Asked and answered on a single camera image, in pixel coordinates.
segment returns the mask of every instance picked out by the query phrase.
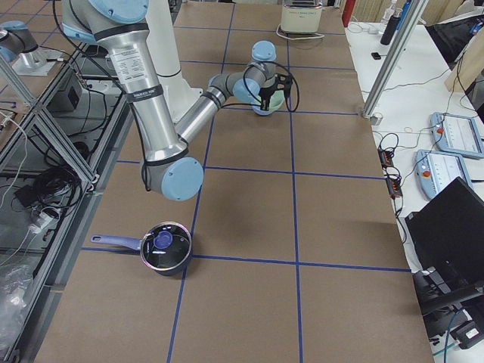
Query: white device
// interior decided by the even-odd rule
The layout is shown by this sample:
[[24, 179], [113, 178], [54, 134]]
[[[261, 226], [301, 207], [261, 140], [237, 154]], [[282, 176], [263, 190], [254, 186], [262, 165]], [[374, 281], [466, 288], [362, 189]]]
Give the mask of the white device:
[[281, 30], [285, 33], [316, 33], [321, 20], [321, 0], [284, 0]]

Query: cooking pot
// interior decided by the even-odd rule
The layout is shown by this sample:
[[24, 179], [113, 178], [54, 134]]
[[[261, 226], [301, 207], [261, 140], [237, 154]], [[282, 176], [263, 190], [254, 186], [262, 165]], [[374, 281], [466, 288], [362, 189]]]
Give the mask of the cooking pot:
[[186, 269], [192, 256], [190, 232], [179, 223], [163, 222], [152, 227], [142, 240], [130, 237], [95, 234], [94, 244], [113, 244], [140, 251], [143, 263], [164, 276]]

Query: vertical pole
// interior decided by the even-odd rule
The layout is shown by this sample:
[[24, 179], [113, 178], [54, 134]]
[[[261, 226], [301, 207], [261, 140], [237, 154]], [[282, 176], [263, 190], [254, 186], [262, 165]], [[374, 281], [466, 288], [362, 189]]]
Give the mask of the vertical pole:
[[397, 32], [395, 40], [388, 50], [388, 55], [381, 66], [380, 72], [371, 88], [365, 106], [361, 111], [363, 117], [368, 119], [373, 115], [374, 108], [377, 106], [377, 102], [380, 100], [381, 94], [399, 61], [400, 55], [402, 55], [405, 50], [405, 46], [407, 45], [407, 42], [428, 2], [429, 0], [414, 0], [411, 3], [407, 16], [402, 24], [402, 28]]

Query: power adapter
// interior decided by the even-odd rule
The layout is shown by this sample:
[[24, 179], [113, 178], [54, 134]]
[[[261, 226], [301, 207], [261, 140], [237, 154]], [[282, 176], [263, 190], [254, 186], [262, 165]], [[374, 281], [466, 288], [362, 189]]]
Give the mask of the power adapter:
[[58, 208], [46, 207], [44, 208], [39, 216], [33, 223], [29, 225], [29, 231], [34, 234], [39, 234], [42, 232], [54, 219], [59, 219], [61, 211]]

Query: small black object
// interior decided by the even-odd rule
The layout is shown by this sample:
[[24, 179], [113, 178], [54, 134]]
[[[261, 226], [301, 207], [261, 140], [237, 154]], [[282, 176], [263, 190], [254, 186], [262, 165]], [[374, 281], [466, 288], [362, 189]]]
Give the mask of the small black object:
[[30, 185], [24, 185], [15, 191], [14, 195], [24, 208], [28, 208], [37, 201], [37, 194]]
[[475, 321], [466, 321], [451, 332], [455, 340], [459, 340], [459, 348], [469, 349], [484, 339], [484, 334]]
[[388, 45], [392, 41], [393, 35], [395, 34], [396, 27], [399, 25], [400, 22], [400, 11], [396, 11], [394, 15], [388, 20], [388, 24], [386, 25], [385, 32], [381, 36], [380, 43], [383, 45]]

